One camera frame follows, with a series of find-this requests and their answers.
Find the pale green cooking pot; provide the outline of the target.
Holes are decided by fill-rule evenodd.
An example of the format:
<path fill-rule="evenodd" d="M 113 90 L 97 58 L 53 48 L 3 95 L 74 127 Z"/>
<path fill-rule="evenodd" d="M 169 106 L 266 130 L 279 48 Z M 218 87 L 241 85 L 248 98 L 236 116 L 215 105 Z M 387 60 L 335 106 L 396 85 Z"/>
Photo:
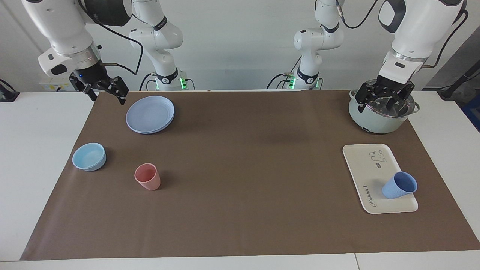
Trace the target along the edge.
<path fill-rule="evenodd" d="M 391 110 L 387 108 L 391 97 L 378 97 L 367 104 L 363 112 L 359 112 L 358 103 L 354 97 L 357 91 L 349 92 L 349 114 L 360 128 L 370 133 L 392 133 L 398 130 L 410 115 L 420 110 L 419 104 L 412 96 L 409 96 L 405 103 L 395 104 Z"/>

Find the cream tray with bear print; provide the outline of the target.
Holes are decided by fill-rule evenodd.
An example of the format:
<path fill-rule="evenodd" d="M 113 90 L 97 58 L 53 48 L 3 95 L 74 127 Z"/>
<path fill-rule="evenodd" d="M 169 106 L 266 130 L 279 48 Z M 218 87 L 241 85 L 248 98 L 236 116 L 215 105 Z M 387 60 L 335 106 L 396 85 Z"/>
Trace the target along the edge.
<path fill-rule="evenodd" d="M 382 187 L 401 171 L 387 145 L 345 145 L 342 151 L 362 207 L 367 213 L 408 213 L 418 210 L 413 193 L 396 199 L 387 199 L 382 194 Z"/>

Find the black clamp mount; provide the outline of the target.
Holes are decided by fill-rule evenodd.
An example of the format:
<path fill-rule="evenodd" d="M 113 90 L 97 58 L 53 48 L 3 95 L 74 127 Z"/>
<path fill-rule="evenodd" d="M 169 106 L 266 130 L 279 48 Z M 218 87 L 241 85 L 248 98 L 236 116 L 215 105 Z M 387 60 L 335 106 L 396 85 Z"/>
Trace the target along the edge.
<path fill-rule="evenodd" d="M 19 94 L 19 91 L 16 91 L 8 82 L 0 78 L 0 102 L 14 102 Z"/>

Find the brown table mat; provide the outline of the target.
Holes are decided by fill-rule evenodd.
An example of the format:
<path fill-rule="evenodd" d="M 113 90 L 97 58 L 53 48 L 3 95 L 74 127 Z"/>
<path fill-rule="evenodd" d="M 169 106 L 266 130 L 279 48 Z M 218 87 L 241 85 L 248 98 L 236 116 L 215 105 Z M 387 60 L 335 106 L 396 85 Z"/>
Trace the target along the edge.
<path fill-rule="evenodd" d="M 172 123 L 134 133 L 127 110 L 151 95 L 99 95 L 74 149 L 100 143 L 106 164 L 66 164 L 21 260 L 480 249 L 411 124 L 361 130 L 346 91 L 163 92 Z M 416 212 L 362 208 L 342 149 L 375 143 L 418 181 Z M 135 181 L 142 164 L 157 190 Z"/>

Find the light blue bowl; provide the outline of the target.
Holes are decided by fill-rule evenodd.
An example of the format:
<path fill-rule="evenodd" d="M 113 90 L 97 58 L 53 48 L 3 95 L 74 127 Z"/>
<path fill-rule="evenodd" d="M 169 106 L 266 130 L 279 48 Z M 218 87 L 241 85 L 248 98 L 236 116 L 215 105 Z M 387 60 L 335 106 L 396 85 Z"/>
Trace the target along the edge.
<path fill-rule="evenodd" d="M 88 143 L 79 147 L 72 156 L 73 165 L 83 171 L 96 171 L 107 160 L 104 147 L 98 143 Z"/>

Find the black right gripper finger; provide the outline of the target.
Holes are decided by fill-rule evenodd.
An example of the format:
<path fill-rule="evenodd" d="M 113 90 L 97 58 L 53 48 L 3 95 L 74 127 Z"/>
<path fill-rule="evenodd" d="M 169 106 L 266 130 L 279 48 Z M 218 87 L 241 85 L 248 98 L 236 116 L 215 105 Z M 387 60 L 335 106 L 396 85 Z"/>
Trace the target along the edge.
<path fill-rule="evenodd" d="M 91 101 L 95 102 L 97 99 L 97 94 L 92 89 L 91 84 L 84 84 L 74 73 L 71 73 L 69 76 L 70 83 L 77 92 L 82 92 L 89 96 Z"/>
<path fill-rule="evenodd" d="M 119 103 L 124 105 L 129 89 L 124 80 L 120 76 L 117 76 L 109 79 L 109 82 L 107 83 L 107 92 L 114 95 Z"/>

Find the periwinkle blue plate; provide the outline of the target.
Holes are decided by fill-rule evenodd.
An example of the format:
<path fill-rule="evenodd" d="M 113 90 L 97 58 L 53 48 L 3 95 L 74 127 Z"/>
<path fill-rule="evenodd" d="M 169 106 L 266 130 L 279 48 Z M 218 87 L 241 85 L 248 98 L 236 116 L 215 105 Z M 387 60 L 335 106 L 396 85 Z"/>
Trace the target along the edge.
<path fill-rule="evenodd" d="M 126 113 L 130 130 L 149 135 L 167 128 L 175 116 L 173 102 L 163 96 L 149 96 L 134 102 Z"/>

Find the white wall socket box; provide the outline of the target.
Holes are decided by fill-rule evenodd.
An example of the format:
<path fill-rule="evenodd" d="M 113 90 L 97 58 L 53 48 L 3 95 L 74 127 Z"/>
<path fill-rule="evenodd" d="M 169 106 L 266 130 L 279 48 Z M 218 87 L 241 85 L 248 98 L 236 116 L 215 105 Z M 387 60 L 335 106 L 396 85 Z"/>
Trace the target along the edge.
<path fill-rule="evenodd" d="M 49 92 L 77 92 L 68 76 L 49 77 L 44 73 L 39 75 L 38 84 L 43 91 Z"/>

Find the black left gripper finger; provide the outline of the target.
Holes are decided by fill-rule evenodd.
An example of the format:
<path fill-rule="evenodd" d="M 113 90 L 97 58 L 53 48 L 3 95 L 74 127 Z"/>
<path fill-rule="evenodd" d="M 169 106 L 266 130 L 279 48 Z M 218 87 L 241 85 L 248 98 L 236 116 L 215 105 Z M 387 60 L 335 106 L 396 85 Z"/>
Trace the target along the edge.
<path fill-rule="evenodd" d="M 400 90 L 394 92 L 388 101 L 388 109 L 393 109 L 395 104 L 405 103 L 404 101 L 408 99 L 413 89 L 414 85 L 405 85 Z"/>
<path fill-rule="evenodd" d="M 363 83 L 355 94 L 355 100 L 358 103 L 358 111 L 363 112 L 367 104 L 378 98 L 378 85 Z"/>

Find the blue box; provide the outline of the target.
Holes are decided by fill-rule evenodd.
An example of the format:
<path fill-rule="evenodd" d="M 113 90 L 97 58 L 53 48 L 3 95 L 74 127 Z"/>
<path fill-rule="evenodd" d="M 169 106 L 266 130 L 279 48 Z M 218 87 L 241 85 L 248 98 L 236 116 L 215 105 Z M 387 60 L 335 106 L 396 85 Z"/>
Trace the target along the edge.
<path fill-rule="evenodd" d="M 463 114 L 465 114 L 472 125 L 480 133 L 480 93 L 470 102 L 461 106 L 461 111 L 463 111 Z"/>

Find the periwinkle blue plastic cup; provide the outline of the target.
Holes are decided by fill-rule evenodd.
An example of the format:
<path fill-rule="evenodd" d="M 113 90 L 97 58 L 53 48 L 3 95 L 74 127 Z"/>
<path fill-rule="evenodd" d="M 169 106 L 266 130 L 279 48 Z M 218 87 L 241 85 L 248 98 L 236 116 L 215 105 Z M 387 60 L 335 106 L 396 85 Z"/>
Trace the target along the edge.
<path fill-rule="evenodd" d="M 415 178 L 404 171 L 395 173 L 382 187 L 382 194 L 387 199 L 396 199 L 415 193 L 418 183 Z"/>

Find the pink plastic cup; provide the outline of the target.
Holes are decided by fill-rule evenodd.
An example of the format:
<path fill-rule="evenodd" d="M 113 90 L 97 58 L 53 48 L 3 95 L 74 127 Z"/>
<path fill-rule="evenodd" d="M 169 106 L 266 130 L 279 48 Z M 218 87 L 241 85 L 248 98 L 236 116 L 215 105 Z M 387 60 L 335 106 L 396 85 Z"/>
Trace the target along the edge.
<path fill-rule="evenodd" d="M 161 178 L 157 167 L 151 163 L 140 165 L 134 172 L 134 179 L 149 191 L 157 190 L 161 186 Z"/>

